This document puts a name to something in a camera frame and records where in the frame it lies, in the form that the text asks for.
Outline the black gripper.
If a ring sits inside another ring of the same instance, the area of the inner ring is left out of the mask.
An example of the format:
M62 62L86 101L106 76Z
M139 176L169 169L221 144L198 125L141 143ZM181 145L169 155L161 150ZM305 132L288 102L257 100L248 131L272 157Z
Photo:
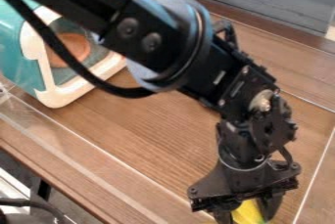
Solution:
M229 211L242 201L256 199L261 217L269 222L277 213L285 192L299 187L300 173L301 166L283 160L268 160L255 170L234 170L217 163L188 189L192 210L213 212L217 224L233 224Z

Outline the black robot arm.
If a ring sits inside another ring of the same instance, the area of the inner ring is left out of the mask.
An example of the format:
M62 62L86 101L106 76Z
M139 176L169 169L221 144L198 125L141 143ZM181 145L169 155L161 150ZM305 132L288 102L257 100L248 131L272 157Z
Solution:
M196 0L33 0L126 57L139 85L123 88L88 71L25 1L5 0L92 86L129 99L177 90L218 112L218 160L188 189L192 209L233 224L234 210L256 200L261 218L272 220L299 186L301 167L285 148L297 125L276 79L240 49L232 24L213 22Z

